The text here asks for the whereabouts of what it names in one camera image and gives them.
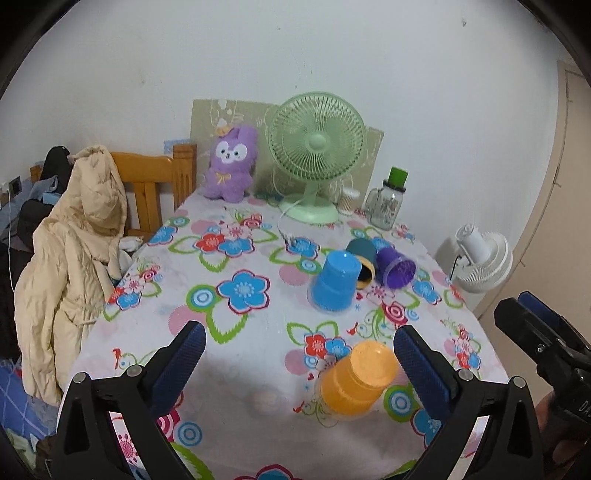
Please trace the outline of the person's right hand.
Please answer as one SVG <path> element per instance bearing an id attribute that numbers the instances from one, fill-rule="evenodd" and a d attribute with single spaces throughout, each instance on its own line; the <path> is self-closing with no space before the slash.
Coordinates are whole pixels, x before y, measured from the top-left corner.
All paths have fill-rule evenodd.
<path id="1" fill-rule="evenodd" d="M 551 391 L 535 407 L 544 451 L 544 479 L 562 479 L 590 440 L 589 431 L 571 425 L 556 414 L 555 397 Z"/>

